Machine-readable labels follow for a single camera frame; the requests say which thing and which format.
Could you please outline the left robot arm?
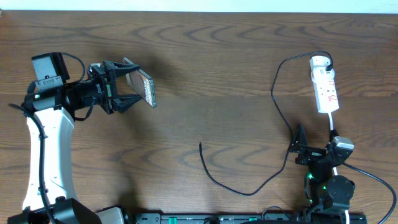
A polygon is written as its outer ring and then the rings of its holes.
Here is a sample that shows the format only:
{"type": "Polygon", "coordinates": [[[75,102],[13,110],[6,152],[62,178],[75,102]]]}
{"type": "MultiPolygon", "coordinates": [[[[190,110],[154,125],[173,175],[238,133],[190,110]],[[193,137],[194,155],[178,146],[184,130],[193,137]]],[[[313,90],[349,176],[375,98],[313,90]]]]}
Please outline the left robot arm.
{"type": "Polygon", "coordinates": [[[37,75],[23,104],[14,105],[27,118],[30,132],[30,176],[22,213],[8,223],[135,223],[122,206],[94,212],[80,203],[72,177],[72,136],[76,110],[92,112],[99,105],[107,114],[128,110],[145,100],[155,107],[154,81],[139,65],[105,60],[83,73],[88,79],[69,83],[63,59],[32,60],[37,75]]]}

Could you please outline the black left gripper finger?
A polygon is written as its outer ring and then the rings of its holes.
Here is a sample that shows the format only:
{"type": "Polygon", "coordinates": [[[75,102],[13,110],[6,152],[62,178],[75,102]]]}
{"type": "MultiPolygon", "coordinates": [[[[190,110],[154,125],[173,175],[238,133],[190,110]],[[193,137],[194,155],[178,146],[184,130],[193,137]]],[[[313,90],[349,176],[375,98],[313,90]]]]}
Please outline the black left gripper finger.
{"type": "Polygon", "coordinates": [[[138,94],[118,95],[113,99],[113,108],[119,113],[124,113],[140,100],[142,100],[142,97],[138,94]]]}
{"type": "Polygon", "coordinates": [[[112,75],[114,78],[121,77],[125,74],[135,72],[136,70],[140,69],[140,66],[138,66],[136,64],[119,63],[119,62],[113,62],[113,61],[109,61],[109,60],[104,60],[103,66],[104,66],[104,69],[110,75],[112,75]]]}

